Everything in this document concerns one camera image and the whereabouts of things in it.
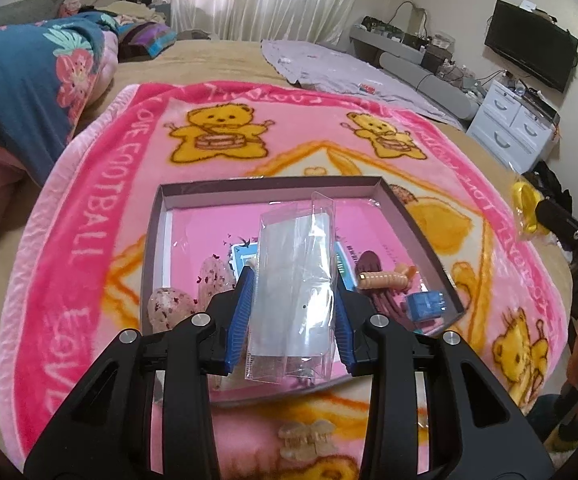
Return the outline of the yellow item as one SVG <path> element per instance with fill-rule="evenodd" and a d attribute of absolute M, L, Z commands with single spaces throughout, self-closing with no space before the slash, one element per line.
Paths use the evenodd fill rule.
<path fill-rule="evenodd" d="M 528 181 L 516 180 L 512 186 L 513 212 L 518 234 L 524 240 L 542 238 L 550 231 L 536 217 L 536 207 L 543 195 Z"/>

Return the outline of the blue square hair clip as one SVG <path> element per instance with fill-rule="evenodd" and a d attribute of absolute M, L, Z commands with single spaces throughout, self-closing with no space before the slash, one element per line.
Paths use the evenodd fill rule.
<path fill-rule="evenodd" d="M 441 292 L 413 292 L 405 298 L 409 317 L 415 323 L 442 318 L 446 302 Z"/>

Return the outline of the clear plastic packet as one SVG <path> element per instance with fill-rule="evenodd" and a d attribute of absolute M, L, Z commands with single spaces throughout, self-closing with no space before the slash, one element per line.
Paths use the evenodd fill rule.
<path fill-rule="evenodd" d="M 336 207 L 314 192 L 261 217 L 246 378 L 310 385 L 330 377 L 337 281 Z"/>

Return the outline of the white drawer cabinet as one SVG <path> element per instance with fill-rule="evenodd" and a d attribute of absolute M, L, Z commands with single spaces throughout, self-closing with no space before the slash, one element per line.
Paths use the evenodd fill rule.
<path fill-rule="evenodd" d="M 493 81 L 467 136 L 504 167 L 524 174 L 547 160 L 557 143 L 557 127 L 524 98 Z"/>

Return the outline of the speckled sheer bow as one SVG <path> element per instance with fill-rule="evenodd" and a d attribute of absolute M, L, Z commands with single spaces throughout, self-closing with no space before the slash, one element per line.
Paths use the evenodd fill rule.
<path fill-rule="evenodd" d="M 211 256 L 203 261 L 196 285 L 195 296 L 175 287 L 160 287 L 152 292 L 147 315 L 153 333 L 173 330 L 186 318 L 207 310 L 214 296 L 235 288 L 236 280 L 227 261 Z"/>

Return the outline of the pink bear fleece blanket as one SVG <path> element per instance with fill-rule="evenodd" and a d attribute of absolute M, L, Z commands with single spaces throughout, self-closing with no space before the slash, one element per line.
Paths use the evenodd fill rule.
<path fill-rule="evenodd" d="M 567 342 L 562 252 L 523 240 L 513 176 L 419 113 L 366 96 L 240 81 L 132 84 L 66 148 L 28 219 L 0 321 L 0 431 L 22 465 L 87 367 L 139 323 L 164 183 L 379 177 L 464 302 L 455 328 L 523 410 Z"/>

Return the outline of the pearl butterfly hair clip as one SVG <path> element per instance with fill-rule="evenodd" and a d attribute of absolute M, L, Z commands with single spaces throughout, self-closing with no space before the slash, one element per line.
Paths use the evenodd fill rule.
<path fill-rule="evenodd" d="M 336 454 L 336 445 L 331 442 L 336 429 L 327 419 L 315 420 L 310 425 L 288 422 L 278 430 L 279 454 L 284 460 L 300 463 Z"/>

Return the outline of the black flat television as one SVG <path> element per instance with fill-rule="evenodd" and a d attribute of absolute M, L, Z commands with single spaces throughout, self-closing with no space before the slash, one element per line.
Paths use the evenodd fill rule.
<path fill-rule="evenodd" d="M 560 93 L 578 65 L 576 36 L 503 0 L 495 2 L 484 44 Z"/>

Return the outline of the shallow cardboard tray box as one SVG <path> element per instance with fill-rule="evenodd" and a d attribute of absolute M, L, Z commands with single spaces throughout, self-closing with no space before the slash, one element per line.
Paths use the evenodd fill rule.
<path fill-rule="evenodd" d="M 155 193 L 144 242 L 140 332 L 158 342 L 147 315 L 155 289 L 175 287 L 193 295 L 202 262 L 217 256 L 229 263 L 231 246 L 256 240 L 261 217 L 277 205 L 308 200 L 314 192 L 333 200 L 336 243 L 352 269 L 363 252 L 374 252 L 385 269 L 415 264 L 415 292 L 441 292 L 442 318 L 429 335 L 441 333 L 465 312 L 449 274 L 413 217 L 379 177 L 282 177 L 163 184 Z"/>

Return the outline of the grey cluttered desk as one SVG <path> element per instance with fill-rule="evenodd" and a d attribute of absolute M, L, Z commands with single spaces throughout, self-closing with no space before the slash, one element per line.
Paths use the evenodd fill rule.
<path fill-rule="evenodd" d="M 426 53 L 387 36 L 369 32 L 361 24 L 350 28 L 350 52 L 388 75 L 408 84 L 418 94 L 443 108 L 459 122 L 468 124 L 480 106 L 478 99 L 463 90 L 465 71 L 455 64 L 442 64 L 433 72 L 423 65 Z"/>

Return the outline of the lavender sheet on bed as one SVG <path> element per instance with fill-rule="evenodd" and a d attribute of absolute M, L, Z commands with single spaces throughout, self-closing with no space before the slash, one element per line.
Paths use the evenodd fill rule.
<path fill-rule="evenodd" d="M 350 54 L 293 40 L 263 40 L 261 50 L 276 72 L 294 86 L 390 103 L 436 122 L 463 129 L 457 118 L 432 103 L 410 84 Z"/>

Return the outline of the floral navy pink duvet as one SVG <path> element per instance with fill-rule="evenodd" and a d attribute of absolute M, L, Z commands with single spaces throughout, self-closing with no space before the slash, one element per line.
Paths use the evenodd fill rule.
<path fill-rule="evenodd" d="M 19 181 L 46 183 L 118 68 L 118 24 L 89 11 L 0 26 L 0 222 Z"/>

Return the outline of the purple striped pillow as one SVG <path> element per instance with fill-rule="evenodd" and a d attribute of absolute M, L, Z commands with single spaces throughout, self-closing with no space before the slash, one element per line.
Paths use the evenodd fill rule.
<path fill-rule="evenodd" d="M 150 61 L 175 44 L 177 32 L 163 23 L 144 22 L 118 28 L 118 60 Z"/>

